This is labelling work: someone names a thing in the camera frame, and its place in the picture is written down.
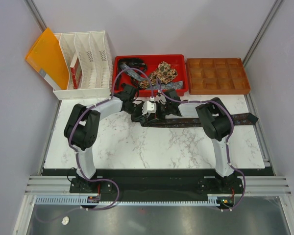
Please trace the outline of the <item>brown blue patterned tie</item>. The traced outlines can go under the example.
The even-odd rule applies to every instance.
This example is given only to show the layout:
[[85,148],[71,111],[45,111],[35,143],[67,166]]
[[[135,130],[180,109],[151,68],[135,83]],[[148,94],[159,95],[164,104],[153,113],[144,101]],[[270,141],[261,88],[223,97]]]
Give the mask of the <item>brown blue patterned tie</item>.
[[[255,125],[259,118],[252,113],[232,115],[235,126]],[[199,118],[168,118],[159,120],[155,118],[139,121],[142,127],[153,128],[193,128],[202,127]]]

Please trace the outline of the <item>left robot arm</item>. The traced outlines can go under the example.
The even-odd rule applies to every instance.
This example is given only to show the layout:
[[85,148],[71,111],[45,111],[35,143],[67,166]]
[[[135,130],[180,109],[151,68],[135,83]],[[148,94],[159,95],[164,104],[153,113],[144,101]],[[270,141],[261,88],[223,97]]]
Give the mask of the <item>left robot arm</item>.
[[98,187],[98,181],[93,177],[96,173],[93,145],[98,136],[100,121],[122,111],[133,114],[137,108],[134,100],[138,93],[138,89],[126,85],[123,91],[90,107],[74,105],[64,129],[64,137],[75,153],[76,171],[83,178],[80,185],[86,192],[94,192]]

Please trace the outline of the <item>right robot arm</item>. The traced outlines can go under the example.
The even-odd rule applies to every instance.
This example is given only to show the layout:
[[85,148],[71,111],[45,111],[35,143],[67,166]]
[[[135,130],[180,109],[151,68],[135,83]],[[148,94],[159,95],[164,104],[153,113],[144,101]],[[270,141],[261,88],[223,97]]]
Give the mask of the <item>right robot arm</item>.
[[229,139],[234,131],[234,121],[222,101],[215,97],[207,101],[180,100],[174,89],[161,92],[156,100],[157,116],[190,117],[197,115],[204,133],[213,144],[215,154],[215,188],[227,192],[235,181],[235,168],[230,161]]

